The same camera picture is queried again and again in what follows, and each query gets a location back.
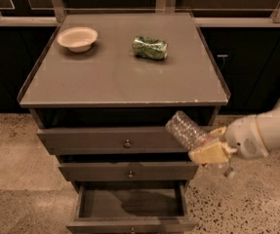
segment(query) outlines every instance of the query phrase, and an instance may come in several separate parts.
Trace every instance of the concrete floor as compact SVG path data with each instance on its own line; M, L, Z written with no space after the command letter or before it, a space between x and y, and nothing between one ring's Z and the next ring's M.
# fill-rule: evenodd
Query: concrete floor
M222 116L216 125L233 121ZM77 194L35 132L30 115L0 114L0 233L69 233ZM280 151L233 159L237 176L200 169L186 191L199 233L280 233Z

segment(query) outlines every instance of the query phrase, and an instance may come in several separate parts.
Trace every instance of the green can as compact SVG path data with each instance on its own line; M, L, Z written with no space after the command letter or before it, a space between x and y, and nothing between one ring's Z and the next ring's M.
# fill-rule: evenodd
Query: green can
M133 52L136 57L143 59L165 59L168 44L164 40L137 36L133 42Z

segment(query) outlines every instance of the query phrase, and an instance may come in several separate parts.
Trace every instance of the dark cabinet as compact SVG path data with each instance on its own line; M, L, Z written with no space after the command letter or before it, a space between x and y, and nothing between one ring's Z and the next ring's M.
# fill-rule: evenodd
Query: dark cabinet
M231 92L221 113L259 113L280 98L280 28L202 28Z
M17 95L53 27L0 27L0 112L22 112Z

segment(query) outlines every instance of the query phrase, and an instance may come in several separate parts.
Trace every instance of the cabinet handle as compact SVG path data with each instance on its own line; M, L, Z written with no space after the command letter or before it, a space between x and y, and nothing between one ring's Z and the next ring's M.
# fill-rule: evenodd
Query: cabinet handle
M129 139L126 139L126 141L124 142L124 148L131 148L132 145L131 145L131 142Z
M133 177L134 177L134 173L132 171L129 171L128 178L133 178Z

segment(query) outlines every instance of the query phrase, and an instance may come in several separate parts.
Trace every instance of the floor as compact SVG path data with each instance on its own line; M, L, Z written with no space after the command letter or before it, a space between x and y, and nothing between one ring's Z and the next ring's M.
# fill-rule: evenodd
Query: floor
M215 125L236 117L219 116ZM28 114L0 114L0 233L69 233L77 194L57 168ZM280 151L262 160L233 159L237 175L201 168L186 191L188 234L280 233Z

